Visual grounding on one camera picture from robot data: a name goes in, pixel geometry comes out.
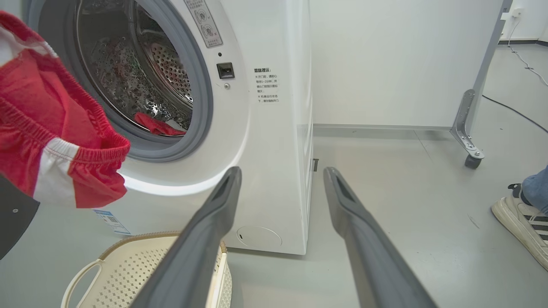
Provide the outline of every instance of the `warning label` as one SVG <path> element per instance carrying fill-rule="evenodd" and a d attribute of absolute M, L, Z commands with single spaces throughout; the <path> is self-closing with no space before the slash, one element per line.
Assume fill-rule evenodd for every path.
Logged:
<path fill-rule="evenodd" d="M 278 75 L 272 72 L 269 67 L 253 69 L 257 88 L 257 102 L 261 104 L 275 104 L 278 98 Z"/>
<path fill-rule="evenodd" d="M 217 26 L 204 0 L 185 0 L 185 3 L 202 33 L 205 45 L 208 48 L 222 45 Z"/>

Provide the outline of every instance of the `white laundry basket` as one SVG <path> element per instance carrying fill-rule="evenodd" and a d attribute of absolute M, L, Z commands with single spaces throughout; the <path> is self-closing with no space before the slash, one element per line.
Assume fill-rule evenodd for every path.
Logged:
<path fill-rule="evenodd" d="M 150 233 L 131 236 L 114 244 L 76 274 L 65 291 L 61 308 L 68 308 L 76 284 L 94 266 L 100 267 L 99 272 L 77 307 L 129 307 L 178 236 L 178 232 Z M 206 308 L 230 307 L 232 277 L 226 257 L 226 246 L 221 242 Z"/>

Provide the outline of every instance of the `sneaker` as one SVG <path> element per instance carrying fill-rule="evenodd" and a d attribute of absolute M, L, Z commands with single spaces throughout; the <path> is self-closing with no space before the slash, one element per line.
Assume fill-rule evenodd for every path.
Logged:
<path fill-rule="evenodd" d="M 548 217 L 530 205 L 523 196 L 521 184 L 512 184 L 508 188 L 513 190 L 512 195 L 496 202 L 491 211 L 548 270 Z"/>

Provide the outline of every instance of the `caster wheel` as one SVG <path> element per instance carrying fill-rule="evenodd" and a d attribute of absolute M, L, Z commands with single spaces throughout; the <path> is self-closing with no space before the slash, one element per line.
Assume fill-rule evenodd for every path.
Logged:
<path fill-rule="evenodd" d="M 477 169 L 477 167 L 480 165 L 481 159 L 472 157 L 468 155 L 466 160 L 464 161 L 464 165 L 467 166 L 470 169 Z"/>

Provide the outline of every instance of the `jeans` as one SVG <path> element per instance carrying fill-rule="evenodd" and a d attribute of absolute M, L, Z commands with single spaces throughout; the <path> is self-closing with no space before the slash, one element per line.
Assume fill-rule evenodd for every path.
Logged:
<path fill-rule="evenodd" d="M 526 178 L 522 184 L 525 198 L 548 216 L 548 166 L 541 172 Z"/>

